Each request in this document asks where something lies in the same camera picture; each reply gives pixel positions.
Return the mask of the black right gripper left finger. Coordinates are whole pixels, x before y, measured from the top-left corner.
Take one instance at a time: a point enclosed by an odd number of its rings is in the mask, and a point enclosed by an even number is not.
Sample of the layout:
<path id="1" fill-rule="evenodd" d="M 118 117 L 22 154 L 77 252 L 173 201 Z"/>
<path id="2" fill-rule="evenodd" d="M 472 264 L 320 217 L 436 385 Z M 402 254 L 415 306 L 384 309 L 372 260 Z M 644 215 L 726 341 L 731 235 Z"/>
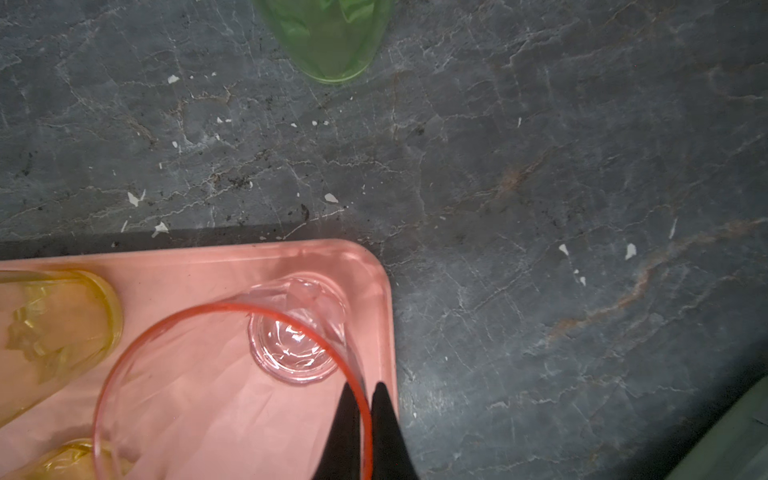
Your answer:
<path id="1" fill-rule="evenodd" d="M 360 479 L 360 411 L 349 384 L 345 384 L 313 480 Z"/>

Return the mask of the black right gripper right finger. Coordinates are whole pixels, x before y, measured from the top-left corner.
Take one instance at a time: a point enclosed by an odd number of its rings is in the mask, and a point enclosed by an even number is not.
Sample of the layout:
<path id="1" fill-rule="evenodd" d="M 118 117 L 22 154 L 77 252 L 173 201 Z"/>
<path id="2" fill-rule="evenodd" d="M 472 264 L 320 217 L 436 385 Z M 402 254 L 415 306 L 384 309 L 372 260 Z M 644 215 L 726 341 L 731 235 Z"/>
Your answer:
<path id="1" fill-rule="evenodd" d="M 378 382 L 371 405 L 373 480 L 418 480 L 387 386 Z"/>

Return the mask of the short pink glass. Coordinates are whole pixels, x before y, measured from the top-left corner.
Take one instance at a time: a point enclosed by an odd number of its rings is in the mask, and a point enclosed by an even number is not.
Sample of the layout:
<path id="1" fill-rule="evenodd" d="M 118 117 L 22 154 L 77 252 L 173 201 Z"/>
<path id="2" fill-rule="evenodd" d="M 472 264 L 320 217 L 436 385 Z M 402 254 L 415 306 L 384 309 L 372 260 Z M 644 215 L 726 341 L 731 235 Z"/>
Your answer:
<path id="1" fill-rule="evenodd" d="M 93 422 L 100 479 L 312 479 L 345 384 L 372 419 L 340 287 L 315 274 L 264 282 L 144 331 L 103 384 Z"/>

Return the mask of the pink plastic tray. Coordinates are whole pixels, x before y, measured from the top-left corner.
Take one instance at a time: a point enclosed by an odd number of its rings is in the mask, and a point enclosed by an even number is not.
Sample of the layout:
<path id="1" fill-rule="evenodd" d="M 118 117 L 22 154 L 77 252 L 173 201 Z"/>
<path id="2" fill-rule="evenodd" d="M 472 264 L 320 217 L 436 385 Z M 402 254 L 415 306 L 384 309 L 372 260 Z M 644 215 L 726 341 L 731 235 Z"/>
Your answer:
<path id="1" fill-rule="evenodd" d="M 355 243 L 262 243 L 8 260 L 1 265 L 1 272 L 69 269 L 92 272 L 112 285 L 123 309 L 122 336 L 94 368 L 9 424 L 1 424 L 2 477 L 67 442 L 85 438 L 93 444 L 103 384 L 127 347 L 152 325 L 183 309 L 286 276 L 319 275 L 347 296 L 369 405 L 378 382 L 396 385 L 390 282 L 379 261 Z"/>

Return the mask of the short yellow glass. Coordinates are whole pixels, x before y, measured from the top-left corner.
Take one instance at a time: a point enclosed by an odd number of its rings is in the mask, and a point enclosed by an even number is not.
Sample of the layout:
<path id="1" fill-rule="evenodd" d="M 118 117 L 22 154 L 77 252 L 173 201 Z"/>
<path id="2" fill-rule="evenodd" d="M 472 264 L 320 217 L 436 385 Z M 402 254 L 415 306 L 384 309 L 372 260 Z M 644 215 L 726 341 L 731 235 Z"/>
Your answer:
<path id="1" fill-rule="evenodd" d="M 3 476 L 3 479 L 96 479 L 93 444 L 76 439 Z"/>

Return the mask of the tall yellow glass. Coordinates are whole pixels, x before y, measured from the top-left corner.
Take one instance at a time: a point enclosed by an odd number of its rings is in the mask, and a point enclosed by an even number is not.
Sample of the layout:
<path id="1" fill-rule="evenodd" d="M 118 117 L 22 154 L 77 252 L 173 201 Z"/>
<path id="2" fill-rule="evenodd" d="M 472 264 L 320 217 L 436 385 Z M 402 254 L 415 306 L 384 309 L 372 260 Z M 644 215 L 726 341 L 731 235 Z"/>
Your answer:
<path id="1" fill-rule="evenodd" d="M 115 289 L 92 272 L 3 270 L 1 424 L 108 357 L 123 324 Z"/>

